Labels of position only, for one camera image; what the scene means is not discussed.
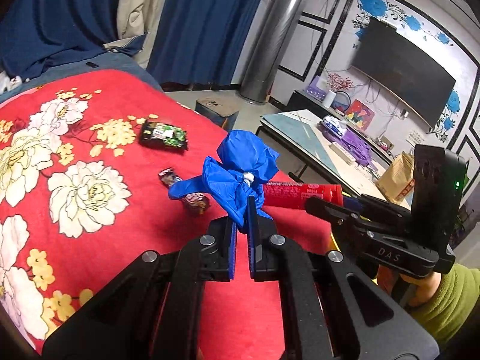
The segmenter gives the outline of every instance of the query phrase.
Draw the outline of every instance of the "silver screw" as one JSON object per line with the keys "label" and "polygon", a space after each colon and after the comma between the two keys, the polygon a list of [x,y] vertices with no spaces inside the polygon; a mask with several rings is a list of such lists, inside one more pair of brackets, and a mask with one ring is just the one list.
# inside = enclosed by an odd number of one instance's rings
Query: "silver screw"
{"label": "silver screw", "polygon": [[153,263],[157,259],[157,254],[153,250],[146,251],[142,254],[142,260],[146,263]]}
{"label": "silver screw", "polygon": [[203,235],[200,237],[200,243],[205,246],[213,245],[215,237],[213,235]]}
{"label": "silver screw", "polygon": [[332,250],[328,252],[328,259],[334,263],[341,263],[343,261],[343,254],[339,251]]}
{"label": "silver screw", "polygon": [[273,234],[272,237],[270,237],[270,242],[274,245],[283,245],[285,243],[285,237],[280,234]]}

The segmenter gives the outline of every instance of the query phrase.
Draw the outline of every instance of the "stool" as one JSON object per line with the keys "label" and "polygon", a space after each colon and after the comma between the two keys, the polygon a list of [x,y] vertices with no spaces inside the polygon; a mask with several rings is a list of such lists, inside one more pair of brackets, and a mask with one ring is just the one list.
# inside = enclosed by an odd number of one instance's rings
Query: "stool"
{"label": "stool", "polygon": [[207,117],[225,131],[232,131],[239,114],[239,107],[228,97],[205,97],[198,99],[195,111]]}

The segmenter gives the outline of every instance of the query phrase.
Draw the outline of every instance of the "human hand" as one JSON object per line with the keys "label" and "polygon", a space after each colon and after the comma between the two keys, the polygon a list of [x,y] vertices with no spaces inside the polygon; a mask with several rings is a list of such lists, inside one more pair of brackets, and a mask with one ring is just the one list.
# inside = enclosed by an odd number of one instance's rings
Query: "human hand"
{"label": "human hand", "polygon": [[[411,307],[419,307],[433,298],[442,281],[442,275],[438,272],[432,272],[424,279],[413,279],[404,274],[400,274],[400,277],[407,283],[417,286],[414,297],[409,301],[409,306]],[[380,266],[378,269],[377,283],[383,291],[391,295],[393,286],[395,285],[393,272],[389,268]]]}

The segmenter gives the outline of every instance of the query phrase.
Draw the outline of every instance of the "silver cylinder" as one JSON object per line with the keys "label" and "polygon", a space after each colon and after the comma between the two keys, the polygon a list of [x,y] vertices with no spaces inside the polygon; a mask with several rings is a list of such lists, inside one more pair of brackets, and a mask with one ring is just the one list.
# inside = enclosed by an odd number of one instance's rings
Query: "silver cylinder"
{"label": "silver cylinder", "polygon": [[265,103],[306,0],[275,0],[258,38],[240,88],[240,95]]}

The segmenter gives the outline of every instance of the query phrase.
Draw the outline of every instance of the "tv screen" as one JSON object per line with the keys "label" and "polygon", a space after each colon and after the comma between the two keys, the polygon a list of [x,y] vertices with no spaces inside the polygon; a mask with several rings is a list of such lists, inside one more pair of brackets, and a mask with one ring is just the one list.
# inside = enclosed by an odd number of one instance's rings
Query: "tv screen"
{"label": "tv screen", "polygon": [[373,17],[352,66],[390,90],[431,127],[455,85],[455,79],[432,57]]}

